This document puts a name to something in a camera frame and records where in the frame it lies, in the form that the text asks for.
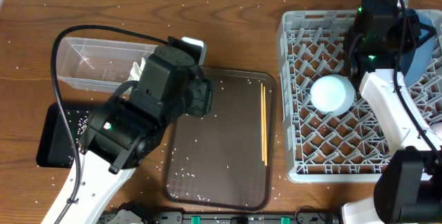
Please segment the blue plate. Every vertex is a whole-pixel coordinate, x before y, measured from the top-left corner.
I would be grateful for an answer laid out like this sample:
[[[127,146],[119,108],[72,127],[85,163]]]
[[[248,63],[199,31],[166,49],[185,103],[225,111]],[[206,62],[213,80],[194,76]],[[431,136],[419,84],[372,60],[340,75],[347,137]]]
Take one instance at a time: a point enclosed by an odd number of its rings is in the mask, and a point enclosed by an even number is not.
[[[436,28],[430,18],[415,9],[408,8],[407,16],[417,19],[420,35],[416,38],[417,45],[413,49],[404,48],[400,67],[406,87],[410,87],[421,78],[432,58]]]

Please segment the wooden chopstick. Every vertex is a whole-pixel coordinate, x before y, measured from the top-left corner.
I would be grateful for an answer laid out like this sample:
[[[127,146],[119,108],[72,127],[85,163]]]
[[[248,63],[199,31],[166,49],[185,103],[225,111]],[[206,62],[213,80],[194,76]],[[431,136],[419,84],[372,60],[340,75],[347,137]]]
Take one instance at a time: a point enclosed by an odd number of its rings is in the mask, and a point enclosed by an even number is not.
[[[263,142],[264,142],[264,163],[268,165],[267,158],[267,100],[266,100],[266,87],[262,86],[262,103],[263,103]]]
[[[261,119],[261,154],[262,161],[265,162],[265,139],[264,139],[264,110],[263,110],[263,84],[260,83],[260,119]]]

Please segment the white wrapper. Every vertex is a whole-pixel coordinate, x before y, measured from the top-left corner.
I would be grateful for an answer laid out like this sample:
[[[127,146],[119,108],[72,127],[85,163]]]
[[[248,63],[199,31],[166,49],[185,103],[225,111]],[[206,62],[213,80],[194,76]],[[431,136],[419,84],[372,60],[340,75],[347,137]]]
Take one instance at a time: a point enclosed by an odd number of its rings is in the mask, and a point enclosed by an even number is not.
[[[138,64],[137,62],[133,62],[131,71],[129,73],[128,81],[139,81],[146,65],[146,60],[141,58],[141,62]]]

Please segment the pink cup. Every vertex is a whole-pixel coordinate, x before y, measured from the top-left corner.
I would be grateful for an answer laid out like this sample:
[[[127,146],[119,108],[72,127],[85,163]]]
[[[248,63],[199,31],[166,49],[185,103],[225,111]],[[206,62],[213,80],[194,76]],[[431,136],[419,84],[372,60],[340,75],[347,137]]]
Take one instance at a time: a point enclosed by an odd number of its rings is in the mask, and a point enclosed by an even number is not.
[[[440,139],[442,139],[442,123],[434,123],[430,126],[434,134],[436,134]]]

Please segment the light blue rice bowl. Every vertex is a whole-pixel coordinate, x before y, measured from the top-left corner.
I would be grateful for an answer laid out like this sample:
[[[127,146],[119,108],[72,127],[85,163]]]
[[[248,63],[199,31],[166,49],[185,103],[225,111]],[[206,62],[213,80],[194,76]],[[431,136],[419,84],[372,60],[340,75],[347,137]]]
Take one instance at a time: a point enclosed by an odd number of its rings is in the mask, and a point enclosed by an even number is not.
[[[355,88],[344,76],[332,74],[317,79],[310,88],[311,103],[321,113],[341,115],[355,99]]]

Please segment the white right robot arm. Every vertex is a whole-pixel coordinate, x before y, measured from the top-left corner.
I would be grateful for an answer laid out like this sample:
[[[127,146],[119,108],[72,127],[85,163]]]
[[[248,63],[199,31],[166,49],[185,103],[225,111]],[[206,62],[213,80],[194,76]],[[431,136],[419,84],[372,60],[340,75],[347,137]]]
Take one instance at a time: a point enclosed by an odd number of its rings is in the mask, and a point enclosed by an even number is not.
[[[369,104],[390,162],[371,197],[347,203],[343,223],[441,221],[441,139],[408,87],[426,72],[436,28],[399,0],[361,0],[344,40],[345,72]]]

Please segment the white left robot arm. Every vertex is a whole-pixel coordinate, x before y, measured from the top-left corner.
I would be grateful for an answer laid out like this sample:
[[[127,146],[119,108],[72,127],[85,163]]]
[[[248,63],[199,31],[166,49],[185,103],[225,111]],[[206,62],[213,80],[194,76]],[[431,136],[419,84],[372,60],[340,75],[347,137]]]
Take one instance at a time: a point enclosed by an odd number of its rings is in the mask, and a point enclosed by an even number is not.
[[[120,187],[181,115],[211,108],[205,45],[158,46],[138,80],[122,83],[89,115],[75,163],[44,223],[95,223]]]

